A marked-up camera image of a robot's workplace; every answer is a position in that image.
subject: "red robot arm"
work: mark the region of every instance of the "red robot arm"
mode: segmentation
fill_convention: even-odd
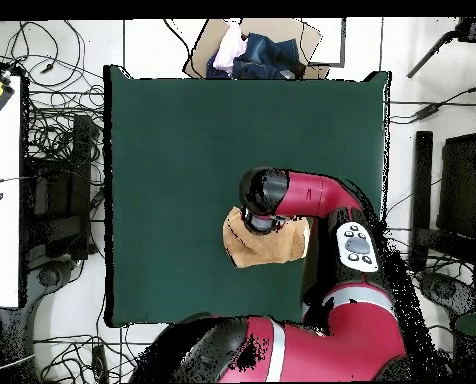
[[[258,236],[288,219],[313,218],[303,324],[208,314],[170,326],[142,357],[133,382],[409,379],[382,257],[358,198],[330,177],[259,168],[242,178],[240,200],[244,223]]]

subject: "white floor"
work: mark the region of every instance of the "white floor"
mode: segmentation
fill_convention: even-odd
[[[41,22],[58,40],[58,58],[70,64],[77,60],[78,41],[75,34],[63,21]],[[134,78],[186,78],[182,67],[186,60],[184,46],[165,27],[161,20],[134,21],[71,21],[82,35],[86,44],[85,68],[94,73],[87,76],[88,83],[80,80],[71,85],[69,91],[83,92],[89,84],[101,84],[100,75],[104,64],[123,65]],[[175,20],[176,28],[191,48],[204,24],[204,20]],[[391,85],[390,114],[409,116],[424,107],[423,102],[440,102],[476,86],[476,45],[452,42],[444,46],[412,79],[406,74],[434,42],[445,32],[454,28],[454,18],[348,18],[345,67],[332,68],[329,79],[363,80],[370,72],[379,69],[393,73]],[[0,54],[4,54],[10,37],[18,30],[17,22],[0,22]],[[26,29],[30,53],[54,55],[52,40],[39,28]],[[16,55],[24,54],[22,38],[18,40]],[[41,58],[31,58],[26,62],[28,69],[40,62]],[[40,74],[46,63],[39,65],[34,75],[41,83],[54,83],[68,77],[69,71],[61,66],[48,74]],[[44,90],[31,84],[30,90]],[[44,97],[50,102],[50,96]],[[434,180],[440,177],[440,151],[446,138],[476,132],[476,93],[465,94],[453,101],[453,105],[442,107],[436,115],[409,125],[391,125],[391,151],[388,207],[410,194],[412,178],[412,152],[414,136],[418,130],[434,132]],[[439,185],[433,187],[432,208],[435,222],[438,205]],[[410,202],[404,202],[393,209],[388,217],[391,227],[407,228],[409,225]],[[96,219],[104,217],[100,210]],[[95,242],[104,255],[104,226],[93,224]],[[393,233],[393,237],[407,242],[407,232]],[[400,250],[405,246],[399,244]],[[456,273],[456,269],[444,271]],[[82,343],[83,335],[96,334],[96,320],[101,310],[104,293],[105,265],[99,255],[92,256],[84,267],[79,280],[43,300],[36,319],[35,339],[64,337],[65,343],[73,340]],[[470,275],[462,275],[470,281]],[[445,311],[420,297],[421,307],[428,325],[448,325]],[[164,326],[133,325],[129,329],[127,341],[133,354],[150,344]],[[100,320],[99,334],[115,349],[123,345],[126,330],[107,328]],[[81,335],[73,339],[72,335]],[[432,331],[432,338],[438,347],[450,350],[451,336],[443,330]],[[52,358],[65,349],[66,344],[58,340],[36,344],[38,368],[43,368]],[[90,363],[90,350],[84,355]],[[107,352],[109,368],[119,366],[119,355]],[[122,374],[131,370],[127,363],[122,365]],[[65,377],[62,367],[52,369],[50,377]]]

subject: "gray button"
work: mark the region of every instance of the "gray button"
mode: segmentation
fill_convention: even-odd
[[[364,239],[359,237],[352,237],[346,241],[345,249],[349,252],[358,253],[360,255],[367,255],[370,253],[370,245]]]

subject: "white table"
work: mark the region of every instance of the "white table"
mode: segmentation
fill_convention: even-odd
[[[20,79],[11,77],[15,90],[0,111],[0,179],[20,176]],[[18,307],[19,180],[0,183],[0,307]]]

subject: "cardboard box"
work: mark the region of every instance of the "cardboard box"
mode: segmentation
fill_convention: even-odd
[[[187,60],[183,68],[185,74],[192,78],[200,78],[197,75],[198,72],[206,78],[208,60],[220,47],[220,42],[228,28],[227,23],[222,19],[206,21],[192,50],[192,58]],[[311,60],[321,39],[320,33],[315,28],[292,18],[244,18],[240,28],[243,35],[248,36],[252,32],[264,35],[275,43],[295,38],[299,61],[304,65]],[[325,79],[328,70],[327,66],[308,66],[304,79]]]

